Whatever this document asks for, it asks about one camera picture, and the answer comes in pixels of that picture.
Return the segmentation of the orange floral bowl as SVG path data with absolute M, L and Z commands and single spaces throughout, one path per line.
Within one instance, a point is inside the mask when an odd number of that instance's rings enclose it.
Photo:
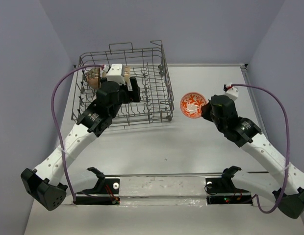
M 200 93 L 186 93 L 180 100 L 179 106 L 182 113 L 192 119 L 202 117 L 202 107 L 208 104 L 208 100 Z

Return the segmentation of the white bowl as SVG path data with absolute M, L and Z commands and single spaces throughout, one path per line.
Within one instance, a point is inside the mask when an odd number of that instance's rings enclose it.
M 124 66 L 124 80 L 127 85 L 130 82 L 130 80 L 129 80 L 130 79 L 130 69 L 131 69 L 130 66 Z

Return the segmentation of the brown glazed bowl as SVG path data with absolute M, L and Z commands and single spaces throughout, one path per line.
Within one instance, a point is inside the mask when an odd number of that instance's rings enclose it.
M 95 67 L 90 69 L 86 73 L 86 80 L 87 84 L 95 90 L 98 90 L 100 88 L 100 79 L 101 79 L 101 69 L 99 67 Z

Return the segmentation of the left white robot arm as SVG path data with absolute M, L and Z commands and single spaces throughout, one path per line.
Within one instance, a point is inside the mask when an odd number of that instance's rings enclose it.
M 64 201 L 67 190 L 73 188 L 61 183 L 62 177 L 68 176 L 68 167 L 112 124 L 122 104 L 141 100 L 137 79 L 130 77 L 129 81 L 130 90 L 127 85 L 104 79 L 95 99 L 78 116 L 67 137 L 60 139 L 60 145 L 34 169 L 26 168 L 21 173 L 27 193 L 48 211 L 55 210 Z

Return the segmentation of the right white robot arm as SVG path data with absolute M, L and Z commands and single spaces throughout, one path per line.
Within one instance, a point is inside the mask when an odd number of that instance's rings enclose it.
M 304 211 L 304 173 L 286 162 L 287 157 L 274 148 L 252 120 L 238 116 L 235 103 L 228 96 L 212 96 L 201 112 L 226 139 L 257 160 L 272 176 L 265 182 L 231 166 L 221 176 L 222 189 L 253 192 L 274 202 L 287 217 L 297 219 Z

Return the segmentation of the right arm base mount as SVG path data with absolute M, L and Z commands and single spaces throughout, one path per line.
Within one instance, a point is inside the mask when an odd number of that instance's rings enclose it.
M 235 173 L 241 171 L 237 166 L 226 168 L 221 176 L 205 179 L 204 191 L 208 205 L 252 205 L 254 197 L 250 192 L 236 188 L 232 182 Z

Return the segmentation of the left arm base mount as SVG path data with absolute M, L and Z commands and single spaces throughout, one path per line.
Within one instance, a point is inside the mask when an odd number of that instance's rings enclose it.
M 75 205 L 119 205 L 120 178 L 106 177 L 95 167 L 87 168 L 97 180 L 91 188 L 76 193 Z

